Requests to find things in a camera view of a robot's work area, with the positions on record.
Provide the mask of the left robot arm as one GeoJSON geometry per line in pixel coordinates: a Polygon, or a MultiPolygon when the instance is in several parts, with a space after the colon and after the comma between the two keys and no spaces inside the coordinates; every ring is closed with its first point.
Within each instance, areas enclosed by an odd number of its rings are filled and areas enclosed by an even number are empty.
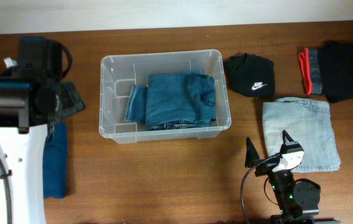
{"type": "Polygon", "coordinates": [[[54,125],[83,111],[75,84],[35,68],[0,76],[0,223],[46,223],[43,154],[54,125]]]}

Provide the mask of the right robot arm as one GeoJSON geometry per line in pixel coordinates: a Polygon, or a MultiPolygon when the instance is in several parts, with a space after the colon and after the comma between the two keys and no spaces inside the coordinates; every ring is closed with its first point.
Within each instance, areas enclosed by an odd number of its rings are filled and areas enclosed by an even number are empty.
{"type": "Polygon", "coordinates": [[[261,159],[250,138],[246,138],[245,173],[241,182],[241,206],[245,220],[249,223],[244,205],[244,184],[251,172],[257,177],[265,175],[275,194],[279,215],[272,215],[270,223],[314,223],[319,213],[321,187],[309,179],[294,179],[292,170],[298,167],[304,156],[301,144],[282,131],[283,143],[280,151],[261,159]]]}

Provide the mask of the dark blue jeans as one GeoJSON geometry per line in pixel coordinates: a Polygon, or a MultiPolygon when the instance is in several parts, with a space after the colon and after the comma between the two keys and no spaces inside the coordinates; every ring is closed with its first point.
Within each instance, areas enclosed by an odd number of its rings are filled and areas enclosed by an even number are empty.
{"type": "Polygon", "coordinates": [[[132,87],[124,121],[147,131],[208,128],[216,121],[214,78],[202,70],[151,75],[132,87]]]}

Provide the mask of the clear plastic storage container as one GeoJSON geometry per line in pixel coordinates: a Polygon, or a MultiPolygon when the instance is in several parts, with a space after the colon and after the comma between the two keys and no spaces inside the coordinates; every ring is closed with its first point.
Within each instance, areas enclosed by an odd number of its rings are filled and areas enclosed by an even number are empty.
{"type": "Polygon", "coordinates": [[[182,138],[215,138],[232,124],[222,55],[216,49],[156,54],[108,55],[101,61],[99,133],[118,144],[182,138]],[[214,78],[216,120],[208,128],[147,131],[125,121],[134,85],[146,85],[150,75],[202,70],[214,78]]]}

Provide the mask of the dark blue teal cloth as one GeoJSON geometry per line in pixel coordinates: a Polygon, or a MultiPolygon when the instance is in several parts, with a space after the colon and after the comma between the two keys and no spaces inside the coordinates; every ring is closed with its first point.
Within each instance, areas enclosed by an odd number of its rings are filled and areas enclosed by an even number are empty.
{"type": "Polygon", "coordinates": [[[66,195],[68,138],[66,124],[57,123],[48,134],[43,154],[44,198],[66,195]]]}

